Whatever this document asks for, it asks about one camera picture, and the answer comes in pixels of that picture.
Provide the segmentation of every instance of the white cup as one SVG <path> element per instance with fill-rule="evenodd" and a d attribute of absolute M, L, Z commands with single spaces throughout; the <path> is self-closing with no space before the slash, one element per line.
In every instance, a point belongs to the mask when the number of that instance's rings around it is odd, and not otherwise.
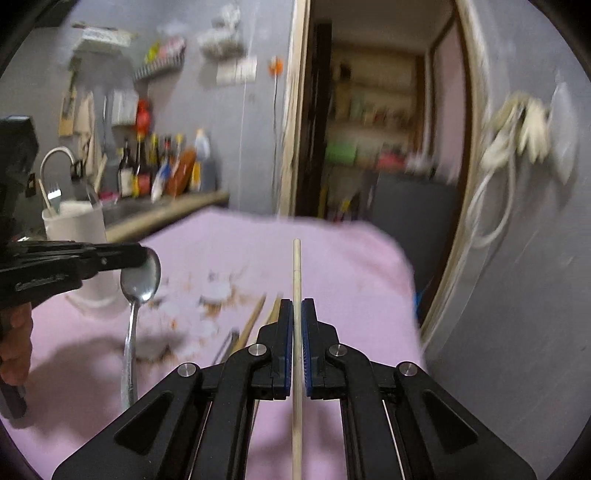
<path fill-rule="evenodd" d="M 52 216 L 45 209 L 41 217 L 48 240 L 107 243 L 105 221 L 100 204 L 93 207 L 90 202 L 65 200 L 60 204 L 59 215 Z M 100 272 L 84 280 L 81 288 L 69 292 L 68 297 L 82 313 L 98 318 L 111 318 L 128 305 L 112 271 Z"/>

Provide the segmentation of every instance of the wooden door frame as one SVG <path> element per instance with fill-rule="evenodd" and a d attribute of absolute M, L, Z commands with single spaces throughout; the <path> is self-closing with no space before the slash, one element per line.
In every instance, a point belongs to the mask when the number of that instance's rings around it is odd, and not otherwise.
<path fill-rule="evenodd" d="M 297 175 L 300 161 L 301 114 L 306 81 L 306 60 L 311 16 L 311 0 L 294 0 L 290 50 L 286 68 L 283 155 L 277 212 L 293 216 L 296 209 Z"/>
<path fill-rule="evenodd" d="M 285 93 L 285 111 L 283 122 L 284 149 L 282 155 L 281 183 L 278 213 L 293 215 L 296 199 L 297 166 L 300 157 L 301 112 L 303 103 L 303 82 L 309 38 L 310 12 L 312 0 L 293 0 L 294 15 L 291 30 L 290 52 L 287 62 L 287 88 Z M 453 15 L 457 21 L 466 73 L 466 99 L 471 110 L 466 118 L 466 136 L 464 138 L 464 157 L 459 184 L 463 184 L 464 196 L 457 216 L 457 228 L 450 234 L 446 247 L 445 266 L 439 286 L 434 289 L 433 299 L 421 327 L 421 337 L 428 339 L 437 326 L 437 321 L 447 307 L 453 294 L 453 287 L 463 269 L 463 253 L 469 243 L 469 233 L 463 227 L 467 211 L 467 199 L 472 197 L 478 182 L 478 164 L 482 143 L 482 125 L 485 119 L 486 80 L 482 74 L 483 52 L 478 46 L 478 35 L 473 24 L 473 6 L 471 0 L 450 0 Z"/>
<path fill-rule="evenodd" d="M 467 188 L 467 181 L 468 181 L 468 171 L 470 167 L 470 157 L 471 157 L 471 150 L 472 146 L 470 144 L 469 139 L 472 137 L 472 129 L 473 129 L 473 118 L 472 118 L 472 80 L 470 78 L 470 64 L 468 62 L 468 51 L 466 45 L 466 37 L 462 28 L 462 23 L 459 16 L 459 11 L 457 9 L 457 5 L 453 5 L 453 10 L 450 18 L 447 20 L 441 32 L 433 41 L 431 47 L 429 48 L 428 52 L 428 59 L 430 62 L 431 67 L 431 125 L 430 125 L 430 137 L 429 137 L 429 155 L 433 156 L 435 153 L 435 137 L 437 131 L 437 98 L 436 98 L 436 79 L 435 79 L 435 55 L 437 49 L 441 46 L 443 41 L 447 38 L 448 34 L 452 31 L 452 29 L 457 26 L 457 32 L 460 41 L 460 47 L 462 49 L 462 58 L 463 58 L 463 68 L 464 68 L 464 77 L 465 77 L 465 99 L 466 99 L 466 112 L 465 112 L 465 125 L 464 125 L 464 142 L 463 142 L 463 152 L 462 152 L 462 166 L 460 168 L 460 174 L 457 179 L 457 192 L 458 198 L 464 199 L 466 197 L 466 188 Z M 443 253 L 441 255 L 441 260 L 439 261 L 439 265 L 437 266 L 435 275 L 425 290 L 423 294 L 423 298 L 421 299 L 421 303 L 418 309 L 418 316 L 420 323 L 423 324 L 423 321 L 426 320 L 428 313 L 431 309 L 431 305 L 435 299 L 435 296 L 441 286 L 441 282 L 443 280 L 443 276 L 447 265 L 449 263 L 450 254 L 452 253 L 452 248 L 454 245 L 454 241 L 456 238 L 456 233 L 460 228 L 460 217 L 462 216 L 462 207 L 464 202 L 458 202 L 458 206 L 455 212 L 452 215 L 451 224 L 452 227 L 450 228 L 450 232 L 447 237 L 447 241 L 443 248 Z"/>

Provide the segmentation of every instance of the faucet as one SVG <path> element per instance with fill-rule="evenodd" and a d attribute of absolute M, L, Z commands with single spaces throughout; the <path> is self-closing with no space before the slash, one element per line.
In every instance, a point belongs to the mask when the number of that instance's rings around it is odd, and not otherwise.
<path fill-rule="evenodd" d="M 72 165 L 74 165 L 76 163 L 76 160 L 74 159 L 74 154 L 72 153 L 72 151 L 69 148 L 67 148 L 67 147 L 52 148 L 49 152 L 47 152 L 47 155 L 45 155 L 45 157 L 41 161 L 41 167 L 39 167 L 39 178 L 41 179 L 41 182 L 43 183 L 43 185 L 45 185 L 45 163 L 47 160 L 49 160 L 49 157 L 51 157 L 53 154 L 58 153 L 58 152 L 65 153 L 68 156 L 68 158 L 70 159 L 70 162 L 72 162 Z"/>

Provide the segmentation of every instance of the electrical outlet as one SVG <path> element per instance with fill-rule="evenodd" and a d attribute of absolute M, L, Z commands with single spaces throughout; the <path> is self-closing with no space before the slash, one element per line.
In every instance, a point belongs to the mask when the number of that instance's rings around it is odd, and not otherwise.
<path fill-rule="evenodd" d="M 236 82 L 249 83 L 256 80 L 256 57 L 247 57 L 236 62 Z"/>
<path fill-rule="evenodd" d="M 37 182 L 35 181 L 35 173 L 31 173 L 27 180 L 25 188 L 25 198 L 34 197 L 37 194 Z"/>
<path fill-rule="evenodd" d="M 217 64 L 218 85 L 249 83 L 256 80 L 256 57 L 223 61 Z"/>

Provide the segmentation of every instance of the chopstick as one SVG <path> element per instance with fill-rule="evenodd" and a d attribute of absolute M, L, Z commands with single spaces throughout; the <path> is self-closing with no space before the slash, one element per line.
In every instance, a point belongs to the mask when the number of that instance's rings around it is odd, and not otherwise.
<path fill-rule="evenodd" d="M 301 338 L 301 241 L 294 240 L 293 416 L 291 424 L 291 479 L 301 480 L 304 364 Z"/>
<path fill-rule="evenodd" d="M 248 319 L 248 322 L 246 323 L 246 325 L 244 326 L 244 329 L 242 330 L 242 333 L 240 334 L 240 338 L 238 339 L 238 341 L 236 342 L 236 345 L 232 349 L 232 353 L 237 352 L 238 350 L 241 350 L 244 347 L 246 347 L 246 343 L 248 341 L 248 338 L 251 335 L 252 328 L 255 326 L 256 321 L 258 320 L 259 316 L 261 315 L 261 311 L 262 311 L 263 305 L 265 304 L 266 298 L 267 298 L 267 295 L 264 294 L 261 297 L 261 299 L 256 303 L 255 309 L 252 311 L 252 314 L 251 314 L 250 318 Z"/>

